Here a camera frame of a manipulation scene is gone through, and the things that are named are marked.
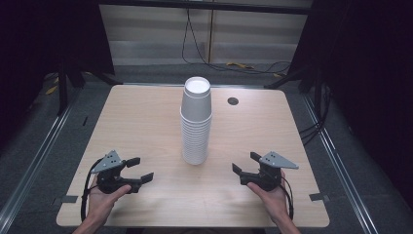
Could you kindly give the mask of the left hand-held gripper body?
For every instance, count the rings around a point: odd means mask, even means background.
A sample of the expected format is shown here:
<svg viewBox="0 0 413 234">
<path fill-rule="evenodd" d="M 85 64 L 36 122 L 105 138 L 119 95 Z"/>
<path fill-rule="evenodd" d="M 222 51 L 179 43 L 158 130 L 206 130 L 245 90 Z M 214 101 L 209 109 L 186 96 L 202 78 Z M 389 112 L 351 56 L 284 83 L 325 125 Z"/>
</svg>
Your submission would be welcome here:
<svg viewBox="0 0 413 234">
<path fill-rule="evenodd" d="M 126 161 L 120 158 L 116 150 L 111 150 L 93 166 L 92 173 L 97 174 L 96 185 L 100 191 L 110 194 L 124 185 L 131 187 L 129 194 L 139 191 L 142 185 L 140 179 L 121 177 L 121 171 L 127 168 Z"/>
</svg>

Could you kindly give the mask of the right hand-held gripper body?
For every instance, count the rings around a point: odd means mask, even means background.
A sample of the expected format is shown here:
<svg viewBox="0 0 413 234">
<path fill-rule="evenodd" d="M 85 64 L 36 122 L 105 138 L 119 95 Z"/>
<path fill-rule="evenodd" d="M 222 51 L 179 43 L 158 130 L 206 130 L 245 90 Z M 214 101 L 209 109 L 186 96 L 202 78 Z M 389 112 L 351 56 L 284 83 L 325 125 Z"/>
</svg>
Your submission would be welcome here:
<svg viewBox="0 0 413 234">
<path fill-rule="evenodd" d="M 241 185 L 249 182 L 257 184 L 265 191 L 271 191 L 282 183 L 281 169 L 298 170 L 299 166 L 281 156 L 275 151 L 270 151 L 257 162 L 259 170 L 257 174 L 244 172 L 240 175 Z"/>
</svg>

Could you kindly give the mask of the stack of white foam cups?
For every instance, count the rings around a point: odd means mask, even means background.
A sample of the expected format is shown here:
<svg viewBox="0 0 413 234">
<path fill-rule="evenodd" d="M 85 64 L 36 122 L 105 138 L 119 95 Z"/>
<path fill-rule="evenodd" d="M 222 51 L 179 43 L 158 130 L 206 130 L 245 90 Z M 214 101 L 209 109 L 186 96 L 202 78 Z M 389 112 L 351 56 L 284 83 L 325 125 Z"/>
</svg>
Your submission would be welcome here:
<svg viewBox="0 0 413 234">
<path fill-rule="evenodd" d="M 182 156 L 191 165 L 200 165 L 207 158 L 211 115 L 204 122 L 191 122 L 181 114 Z"/>
</svg>

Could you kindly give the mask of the person's right hand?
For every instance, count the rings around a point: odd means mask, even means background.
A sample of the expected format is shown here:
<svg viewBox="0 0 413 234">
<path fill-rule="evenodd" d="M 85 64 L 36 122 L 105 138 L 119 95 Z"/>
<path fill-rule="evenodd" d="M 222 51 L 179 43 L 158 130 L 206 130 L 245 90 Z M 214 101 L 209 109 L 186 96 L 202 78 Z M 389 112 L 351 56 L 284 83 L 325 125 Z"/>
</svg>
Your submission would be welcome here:
<svg viewBox="0 0 413 234">
<path fill-rule="evenodd" d="M 271 191 L 265 191 L 253 182 L 249 182 L 247 187 L 261 199 L 271 221 L 278 228 L 291 223 L 287 211 L 286 196 L 281 188 L 277 187 Z"/>
</svg>

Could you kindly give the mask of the person's left hand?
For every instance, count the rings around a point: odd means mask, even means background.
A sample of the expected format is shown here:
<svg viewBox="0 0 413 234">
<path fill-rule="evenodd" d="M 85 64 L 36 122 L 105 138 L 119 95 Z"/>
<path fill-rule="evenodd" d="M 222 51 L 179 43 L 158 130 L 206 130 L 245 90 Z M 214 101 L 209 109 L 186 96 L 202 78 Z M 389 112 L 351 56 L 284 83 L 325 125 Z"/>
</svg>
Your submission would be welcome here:
<svg viewBox="0 0 413 234">
<path fill-rule="evenodd" d="M 131 187 L 124 185 L 113 193 L 105 194 L 99 190 L 96 181 L 97 178 L 95 177 L 90 187 L 89 208 L 86 221 L 94 226 L 101 226 L 106 222 L 115 203 L 126 195 L 131 190 Z"/>
</svg>

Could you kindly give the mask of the black metal stand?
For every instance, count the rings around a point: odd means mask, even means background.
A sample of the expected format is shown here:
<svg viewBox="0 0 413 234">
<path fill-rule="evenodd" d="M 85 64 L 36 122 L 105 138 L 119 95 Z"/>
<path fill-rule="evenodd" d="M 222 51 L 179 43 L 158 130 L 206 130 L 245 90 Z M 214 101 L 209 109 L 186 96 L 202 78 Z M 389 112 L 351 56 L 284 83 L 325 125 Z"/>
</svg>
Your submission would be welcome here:
<svg viewBox="0 0 413 234">
<path fill-rule="evenodd" d="M 122 85 L 122 82 L 110 78 L 92 64 L 72 58 L 63 59 L 58 66 L 58 116 L 62 115 L 68 107 L 67 81 L 70 81 L 71 85 L 76 89 L 83 88 L 86 84 L 85 78 L 82 75 L 83 72 L 90 72 L 94 77 L 110 86 Z"/>
<path fill-rule="evenodd" d="M 264 88 L 268 90 L 277 90 L 284 84 L 299 80 L 298 91 L 301 94 L 307 94 L 319 79 L 319 69 L 313 65 L 304 65 L 293 71 L 289 71 L 281 80 L 265 85 Z"/>
</svg>

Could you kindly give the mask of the long yellow tape scrap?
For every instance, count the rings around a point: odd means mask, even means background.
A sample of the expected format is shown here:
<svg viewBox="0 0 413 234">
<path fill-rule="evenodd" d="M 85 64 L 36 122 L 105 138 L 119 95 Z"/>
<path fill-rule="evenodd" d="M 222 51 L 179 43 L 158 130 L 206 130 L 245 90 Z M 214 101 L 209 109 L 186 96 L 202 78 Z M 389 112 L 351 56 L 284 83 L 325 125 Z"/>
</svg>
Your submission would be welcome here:
<svg viewBox="0 0 413 234">
<path fill-rule="evenodd" d="M 226 65 L 227 66 L 236 66 L 236 67 L 239 67 L 239 68 L 242 68 L 242 69 L 254 69 L 254 67 L 251 66 L 251 65 L 238 63 L 238 62 L 227 62 Z"/>
</svg>

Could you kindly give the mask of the black curtain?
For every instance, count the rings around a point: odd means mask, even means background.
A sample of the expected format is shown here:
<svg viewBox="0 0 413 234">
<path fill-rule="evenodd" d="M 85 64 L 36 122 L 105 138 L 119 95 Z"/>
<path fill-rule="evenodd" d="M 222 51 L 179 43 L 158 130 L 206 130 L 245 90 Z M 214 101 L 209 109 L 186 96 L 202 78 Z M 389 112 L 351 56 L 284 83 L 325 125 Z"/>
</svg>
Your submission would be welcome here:
<svg viewBox="0 0 413 234">
<path fill-rule="evenodd" d="M 321 77 L 413 209 L 413 0 L 313 0 L 291 68 Z"/>
<path fill-rule="evenodd" d="M 114 72 L 98 1 L 0 0 L 0 147 L 62 66 Z"/>
</svg>

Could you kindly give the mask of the black metal crossbeam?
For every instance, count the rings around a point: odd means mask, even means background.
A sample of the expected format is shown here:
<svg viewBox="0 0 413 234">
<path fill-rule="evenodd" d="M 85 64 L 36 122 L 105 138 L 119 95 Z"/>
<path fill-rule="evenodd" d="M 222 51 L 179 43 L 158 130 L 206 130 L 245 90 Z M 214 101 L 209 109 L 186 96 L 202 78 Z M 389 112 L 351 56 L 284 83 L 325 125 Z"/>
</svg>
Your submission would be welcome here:
<svg viewBox="0 0 413 234">
<path fill-rule="evenodd" d="M 309 15 L 311 8 L 173 0 L 97 0 L 102 5 Z"/>
</svg>

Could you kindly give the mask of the metal floor rail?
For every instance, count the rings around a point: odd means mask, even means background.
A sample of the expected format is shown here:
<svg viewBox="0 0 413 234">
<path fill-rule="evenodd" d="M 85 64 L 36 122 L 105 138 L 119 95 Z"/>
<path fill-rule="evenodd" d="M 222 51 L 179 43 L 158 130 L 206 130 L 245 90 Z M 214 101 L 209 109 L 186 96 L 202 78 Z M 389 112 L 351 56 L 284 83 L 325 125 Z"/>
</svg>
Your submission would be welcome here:
<svg viewBox="0 0 413 234">
<path fill-rule="evenodd" d="M 362 201 L 353 180 L 351 179 L 340 154 L 329 135 L 328 130 L 321 125 L 321 120 L 317 117 L 316 109 L 313 101 L 308 95 L 303 95 L 303 100 L 306 104 L 306 108 L 312 118 L 314 124 L 318 127 L 319 138 L 326 150 L 331 164 L 338 175 L 338 178 L 342 184 L 342 187 L 346 193 L 346 196 L 355 212 L 358 222 L 363 229 L 364 234 L 379 234 L 377 227 L 372 220 L 369 210 Z"/>
<path fill-rule="evenodd" d="M 14 222 L 29 189 L 31 188 L 34 180 L 43 167 L 45 160 L 49 155 L 49 152 L 54 146 L 56 139 L 61 132 L 61 129 L 63 128 L 68 116 L 70 115 L 74 102 L 75 99 L 71 100 L 59 112 L 51 126 L 51 129 L 49 130 L 41 146 L 34 155 L 34 158 L 30 162 L 30 165 L 19 181 L 18 186 L 13 190 L 13 193 L 5 203 L 4 207 L 0 210 L 0 234 L 7 234 L 12 223 Z"/>
</svg>

